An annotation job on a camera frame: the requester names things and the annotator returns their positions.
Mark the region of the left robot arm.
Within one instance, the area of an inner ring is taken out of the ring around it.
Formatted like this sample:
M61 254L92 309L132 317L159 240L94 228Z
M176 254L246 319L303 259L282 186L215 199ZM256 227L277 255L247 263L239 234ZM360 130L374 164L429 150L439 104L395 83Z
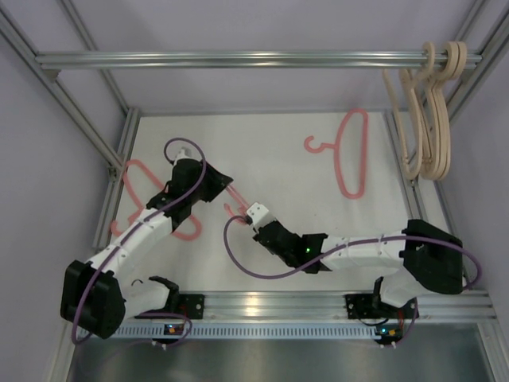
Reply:
M178 313L181 297L176 283L156 275L137 281L134 270L160 240L192 215L194 204L213 201L232 182L232 177L208 163L175 160L170 180L123 234L89 260L68 265L60 316L108 339L128 318Z

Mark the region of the pink hanger pile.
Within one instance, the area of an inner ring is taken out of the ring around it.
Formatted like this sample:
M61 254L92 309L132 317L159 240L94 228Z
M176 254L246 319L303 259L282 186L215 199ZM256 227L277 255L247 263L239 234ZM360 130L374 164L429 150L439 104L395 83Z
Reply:
M245 218L247 216L247 210L249 208L248 202L243 198L240 192L233 186L229 185L226 188L227 193L230 195L231 199L234 202L234 207L230 204L225 203L223 208L229 217L233 217L236 215Z
M354 115L362 116L361 126L361 139L359 148L359 186L358 189L353 193L348 190L344 180L344 174L340 159L340 147L342 138L348 127L350 119ZM304 149L311 154L319 154L325 150L332 150L333 152L333 168L336 178L336 183L341 194L350 200L360 199L365 194L366 178L367 178L367 149L368 149L368 131L369 131L369 115L363 108L353 108L346 113L342 118L340 125L336 131L336 137L334 142L322 142L319 146L313 147L312 142L315 137L310 135L305 138L303 142Z

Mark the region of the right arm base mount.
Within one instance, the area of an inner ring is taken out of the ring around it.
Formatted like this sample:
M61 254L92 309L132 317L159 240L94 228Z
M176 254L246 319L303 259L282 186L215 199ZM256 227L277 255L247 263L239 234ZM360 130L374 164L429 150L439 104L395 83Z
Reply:
M409 300L403 307L395 307L381 302L379 297L373 294L346 294L344 296L349 319L391 320L414 316L417 307L417 299Z

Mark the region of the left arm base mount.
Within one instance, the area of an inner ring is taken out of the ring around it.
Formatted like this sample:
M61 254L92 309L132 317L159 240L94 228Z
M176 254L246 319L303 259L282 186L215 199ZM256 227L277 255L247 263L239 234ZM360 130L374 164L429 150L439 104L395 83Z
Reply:
M192 320L201 320L204 317L205 296L203 294L173 293L165 310L172 314L184 315Z

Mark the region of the beige hanger with right hook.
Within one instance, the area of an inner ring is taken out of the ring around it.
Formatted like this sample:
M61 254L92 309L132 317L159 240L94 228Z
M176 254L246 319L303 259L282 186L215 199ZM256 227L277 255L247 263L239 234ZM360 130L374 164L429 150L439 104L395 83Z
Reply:
M449 80L457 77L457 65L463 64L460 49L455 41L443 45L447 60L440 69L433 67L433 73L422 83L427 106L425 117L429 123L429 142L431 145L432 181L445 178L451 165L451 134L449 114L443 94L443 87Z

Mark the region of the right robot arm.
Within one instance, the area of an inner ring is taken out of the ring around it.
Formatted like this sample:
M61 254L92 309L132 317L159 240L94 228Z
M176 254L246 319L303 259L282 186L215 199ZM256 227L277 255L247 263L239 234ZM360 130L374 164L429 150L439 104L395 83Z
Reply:
M299 236L286 229L278 220L255 224L254 241L294 269L313 259L303 268L307 274L347 269L387 269L388 275L375 280L373 295L394 308L424 294L461 294L463 255L452 249L462 242L455 236L419 219L407 222L397 232L401 240L381 236L374 240L330 236L326 233Z

